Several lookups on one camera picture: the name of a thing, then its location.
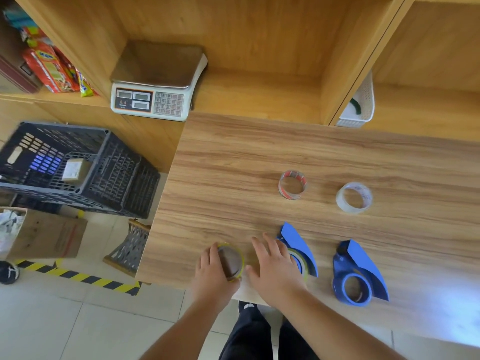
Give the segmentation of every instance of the green object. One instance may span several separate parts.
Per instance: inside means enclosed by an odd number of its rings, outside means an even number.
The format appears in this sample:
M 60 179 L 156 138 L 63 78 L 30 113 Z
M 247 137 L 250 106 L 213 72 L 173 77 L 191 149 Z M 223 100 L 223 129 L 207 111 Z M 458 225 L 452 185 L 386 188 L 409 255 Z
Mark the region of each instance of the green object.
M 362 108 L 360 107 L 360 103 L 358 103 L 357 100 L 353 98 L 350 100 L 350 103 L 355 107 L 355 112 L 357 113 L 357 115 L 361 115 Z

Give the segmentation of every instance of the scale keypad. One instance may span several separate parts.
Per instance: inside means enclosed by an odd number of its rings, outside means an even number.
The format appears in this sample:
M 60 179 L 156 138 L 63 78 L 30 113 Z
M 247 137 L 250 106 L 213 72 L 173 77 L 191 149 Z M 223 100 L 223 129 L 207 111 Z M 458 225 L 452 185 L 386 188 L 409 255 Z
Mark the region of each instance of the scale keypad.
M 152 112 L 157 115 L 180 116 L 183 101 L 183 94 L 156 92 Z

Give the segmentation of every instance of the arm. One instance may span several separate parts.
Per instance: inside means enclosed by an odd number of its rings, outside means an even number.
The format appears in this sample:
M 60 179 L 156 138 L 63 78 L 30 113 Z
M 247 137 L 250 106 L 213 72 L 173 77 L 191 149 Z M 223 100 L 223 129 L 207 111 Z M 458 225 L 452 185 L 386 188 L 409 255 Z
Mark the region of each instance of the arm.
M 403 359 L 397 352 L 321 303 L 307 289 L 287 247 L 263 234 L 269 252 L 256 238 L 253 247 L 260 275 L 246 267 L 253 287 L 265 302 L 277 308 L 322 360 Z
M 220 262 L 217 244 L 201 253 L 191 283 L 193 303 L 140 360 L 196 360 L 218 314 L 240 287 L 228 282 Z

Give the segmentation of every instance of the hand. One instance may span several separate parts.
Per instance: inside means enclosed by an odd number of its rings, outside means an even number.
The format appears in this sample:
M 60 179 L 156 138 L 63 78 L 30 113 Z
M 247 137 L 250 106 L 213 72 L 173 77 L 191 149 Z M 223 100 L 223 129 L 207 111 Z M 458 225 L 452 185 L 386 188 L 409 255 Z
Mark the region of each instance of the hand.
M 256 237 L 251 238 L 260 263 L 260 275 L 250 265 L 247 265 L 245 270 L 251 285 L 263 300 L 282 311 L 282 307 L 288 305 L 292 295 L 308 291 L 307 285 L 287 246 L 280 240 L 271 238 L 267 233 L 263 233 L 263 238 L 270 253 Z
M 191 282 L 193 302 L 212 307 L 219 314 L 240 288 L 240 280 L 227 281 L 215 242 L 198 258 L 195 278 Z

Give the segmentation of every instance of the digital scale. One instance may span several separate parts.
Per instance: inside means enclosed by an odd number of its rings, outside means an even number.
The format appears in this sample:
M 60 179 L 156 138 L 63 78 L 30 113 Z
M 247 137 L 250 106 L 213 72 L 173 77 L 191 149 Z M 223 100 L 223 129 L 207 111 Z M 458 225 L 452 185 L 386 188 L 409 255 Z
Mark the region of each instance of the digital scale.
M 123 115 L 185 121 L 207 66 L 201 47 L 130 41 L 112 79 L 110 108 Z

